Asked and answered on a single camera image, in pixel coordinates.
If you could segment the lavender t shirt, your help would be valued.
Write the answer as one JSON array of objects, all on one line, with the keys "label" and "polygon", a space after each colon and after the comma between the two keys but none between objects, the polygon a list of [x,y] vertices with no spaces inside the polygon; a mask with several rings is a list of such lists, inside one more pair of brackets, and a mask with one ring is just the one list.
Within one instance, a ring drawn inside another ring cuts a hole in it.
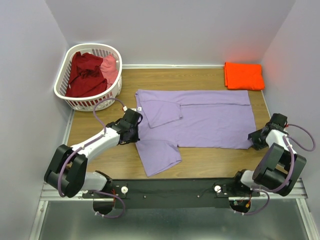
[{"label": "lavender t shirt", "polygon": [[135,99],[142,115],[136,148],[148,177],[180,163],[180,148],[252,146],[256,124],[246,90],[139,89]]}]

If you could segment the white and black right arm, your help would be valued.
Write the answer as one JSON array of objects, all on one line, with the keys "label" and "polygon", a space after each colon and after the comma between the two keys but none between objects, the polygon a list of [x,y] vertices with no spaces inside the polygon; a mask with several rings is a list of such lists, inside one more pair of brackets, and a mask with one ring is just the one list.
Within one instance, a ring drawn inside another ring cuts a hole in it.
[{"label": "white and black right arm", "polygon": [[254,171],[243,169],[237,172],[230,183],[230,191],[241,196],[252,189],[287,196],[296,184],[307,160],[291,146],[285,128],[287,117],[274,113],[262,129],[248,134],[255,150],[268,150]]}]

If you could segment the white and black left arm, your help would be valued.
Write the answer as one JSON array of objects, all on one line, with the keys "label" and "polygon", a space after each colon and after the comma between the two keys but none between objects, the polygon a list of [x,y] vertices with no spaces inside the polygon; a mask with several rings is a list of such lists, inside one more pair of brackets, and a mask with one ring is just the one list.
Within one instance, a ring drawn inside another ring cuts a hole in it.
[{"label": "white and black left arm", "polygon": [[142,114],[129,108],[123,117],[103,124],[103,129],[91,138],[73,146],[60,145],[44,181],[63,198],[72,198],[80,191],[94,191],[101,198],[107,197],[112,191],[112,179],[100,171],[87,172],[88,163],[110,148],[138,142],[142,119]]}]

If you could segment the pink t shirt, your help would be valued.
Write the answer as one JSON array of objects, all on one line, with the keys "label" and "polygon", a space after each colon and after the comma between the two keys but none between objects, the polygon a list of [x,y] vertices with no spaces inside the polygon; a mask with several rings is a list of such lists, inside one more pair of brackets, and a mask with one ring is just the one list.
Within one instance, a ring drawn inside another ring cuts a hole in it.
[{"label": "pink t shirt", "polygon": [[103,58],[100,65],[100,71],[106,80],[106,88],[110,88],[116,81],[119,71],[117,69],[117,60],[112,54]]}]

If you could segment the dark red t shirt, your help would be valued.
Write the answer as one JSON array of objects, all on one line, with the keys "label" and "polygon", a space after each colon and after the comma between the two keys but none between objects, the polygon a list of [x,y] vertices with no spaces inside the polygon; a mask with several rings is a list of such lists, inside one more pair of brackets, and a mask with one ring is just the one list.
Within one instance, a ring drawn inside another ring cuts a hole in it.
[{"label": "dark red t shirt", "polygon": [[91,53],[76,52],[71,61],[71,71],[66,97],[86,98],[96,96],[107,89],[107,80],[100,66],[103,58]]}]

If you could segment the folded orange t shirt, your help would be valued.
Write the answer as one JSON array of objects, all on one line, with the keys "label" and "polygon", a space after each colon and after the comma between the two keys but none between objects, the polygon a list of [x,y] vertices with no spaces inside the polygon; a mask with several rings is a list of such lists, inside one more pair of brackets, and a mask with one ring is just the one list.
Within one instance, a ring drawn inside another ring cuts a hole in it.
[{"label": "folded orange t shirt", "polygon": [[261,91],[265,82],[260,64],[225,62],[224,85],[228,90]]}]

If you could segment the white plastic laundry basket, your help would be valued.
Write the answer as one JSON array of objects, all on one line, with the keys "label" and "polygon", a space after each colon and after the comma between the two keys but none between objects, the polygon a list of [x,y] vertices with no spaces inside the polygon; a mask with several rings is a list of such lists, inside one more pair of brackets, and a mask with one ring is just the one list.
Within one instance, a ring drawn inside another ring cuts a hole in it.
[{"label": "white plastic laundry basket", "polygon": [[[81,54],[90,53],[101,58],[105,58],[108,55],[113,55],[113,57],[116,59],[116,68],[118,70],[118,76],[114,84],[98,95],[89,97],[67,97],[66,91],[71,73],[72,59],[76,52],[80,52]],[[122,68],[122,56],[114,47],[100,43],[77,44],[71,47],[65,54],[62,66],[58,73],[58,77],[54,84],[54,93],[58,98],[66,101],[67,104],[76,111],[91,112],[93,111],[95,104],[97,104],[101,100],[108,99],[106,102],[100,104],[97,107],[98,111],[106,109],[114,103],[114,100],[112,100],[112,98],[117,97],[121,92]]]}]

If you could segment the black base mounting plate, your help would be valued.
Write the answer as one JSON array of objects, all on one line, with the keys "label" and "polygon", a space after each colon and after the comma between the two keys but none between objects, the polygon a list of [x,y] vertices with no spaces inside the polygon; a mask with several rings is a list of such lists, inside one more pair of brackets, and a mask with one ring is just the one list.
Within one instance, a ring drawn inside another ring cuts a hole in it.
[{"label": "black base mounting plate", "polygon": [[232,177],[114,179],[107,189],[126,209],[229,208],[231,199],[260,195]]}]

